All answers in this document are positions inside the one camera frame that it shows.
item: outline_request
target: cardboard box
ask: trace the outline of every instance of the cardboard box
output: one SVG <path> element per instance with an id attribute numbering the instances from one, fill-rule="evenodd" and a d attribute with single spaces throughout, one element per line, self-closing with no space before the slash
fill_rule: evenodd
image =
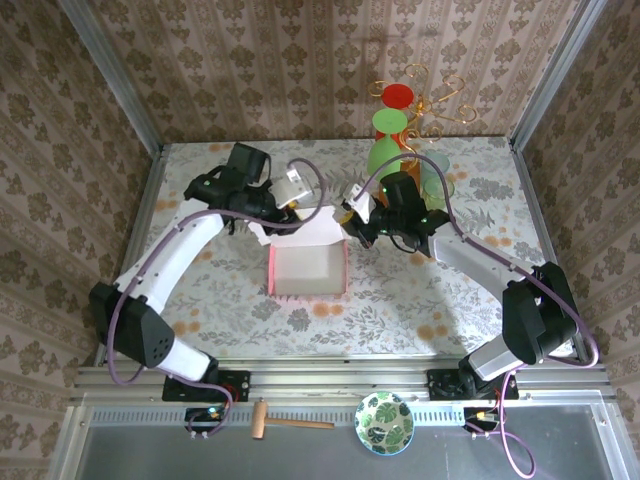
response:
<path id="1" fill-rule="evenodd" d="M 301 218 L 312 209 L 298 211 Z M 338 295 L 347 291 L 347 235 L 333 218 L 334 207 L 320 213 L 295 233 L 261 237 L 270 243 L 268 286 L 270 295 Z"/>

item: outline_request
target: gold mug tree stand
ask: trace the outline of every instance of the gold mug tree stand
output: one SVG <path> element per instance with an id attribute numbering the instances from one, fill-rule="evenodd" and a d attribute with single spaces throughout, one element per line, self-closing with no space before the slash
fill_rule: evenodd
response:
<path id="1" fill-rule="evenodd" d="M 415 94 L 411 88 L 403 84 L 391 84 L 385 80 L 377 80 L 372 82 L 367 87 L 369 94 L 372 97 L 381 97 L 382 102 L 389 108 L 396 108 L 408 113 L 409 121 L 407 128 L 397 135 L 398 145 L 407 151 L 416 153 L 415 148 L 409 145 L 410 140 L 423 140 L 428 143 L 435 143 L 442 138 L 442 129 L 437 125 L 428 127 L 424 133 L 421 132 L 420 120 L 425 115 L 433 115 L 435 118 L 441 118 L 455 123 L 461 123 L 463 125 L 473 122 L 478 117 L 478 111 L 471 105 L 462 104 L 456 110 L 459 116 L 449 117 L 442 115 L 433 110 L 435 105 L 446 102 L 450 98 L 458 95 L 466 87 L 466 82 L 462 77 L 456 74 L 445 75 L 442 78 L 442 83 L 451 89 L 447 95 L 429 100 L 427 98 L 427 89 L 429 87 L 429 69 L 419 63 L 410 63 L 404 68 L 404 74 L 409 78 L 418 78 L 424 74 L 422 92 Z M 413 177 L 418 186 L 420 186 L 420 162 L 417 159 L 403 161 L 402 170 L 405 170 Z M 384 195 L 380 195 L 380 198 L 384 201 Z"/>

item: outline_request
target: hammer head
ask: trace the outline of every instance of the hammer head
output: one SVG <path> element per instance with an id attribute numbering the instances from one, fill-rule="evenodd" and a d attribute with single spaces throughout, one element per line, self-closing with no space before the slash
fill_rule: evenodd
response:
<path id="1" fill-rule="evenodd" d="M 267 402 L 260 400 L 253 405 L 253 418 L 251 419 L 251 436 L 261 440 L 264 436 L 265 418 L 267 417 Z"/>

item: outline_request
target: floral tablecloth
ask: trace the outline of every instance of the floral tablecloth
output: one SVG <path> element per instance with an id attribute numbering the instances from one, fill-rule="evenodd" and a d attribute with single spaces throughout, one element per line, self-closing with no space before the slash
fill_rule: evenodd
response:
<path id="1" fill-rule="evenodd" d="M 321 169 L 338 205 L 365 178 L 372 140 L 247 142 L 286 161 Z M 231 143 L 174 144 L 148 244 L 171 220 L 198 174 L 226 161 Z M 453 206 L 461 224 L 506 252 L 542 262 L 538 237 L 504 138 L 444 138 Z M 300 171 L 313 180 L 305 167 Z M 331 297 L 270 297 L 267 247 L 244 227 L 225 231 L 199 253 L 171 294 L 163 317 L 178 336 L 220 357 L 357 354 L 464 354 L 501 331 L 499 303 L 476 282 L 383 238 L 364 250 L 349 242 L 349 290 Z"/>

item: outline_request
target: gray floor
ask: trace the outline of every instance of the gray floor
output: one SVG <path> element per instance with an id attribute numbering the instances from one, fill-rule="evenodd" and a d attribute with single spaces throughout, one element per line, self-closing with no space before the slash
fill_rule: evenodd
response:
<path id="1" fill-rule="evenodd" d="M 586 407 L 511 408 L 508 430 L 532 448 L 536 479 L 611 478 Z M 516 458 L 528 469 L 518 447 Z M 98 427 L 89 433 L 81 480 L 164 479 L 517 479 L 498 438 L 472 440 L 461 428 L 420 427 L 399 455 L 379 457 L 352 428 L 268 426 L 262 441 L 247 427 L 191 440 L 176 427 Z"/>

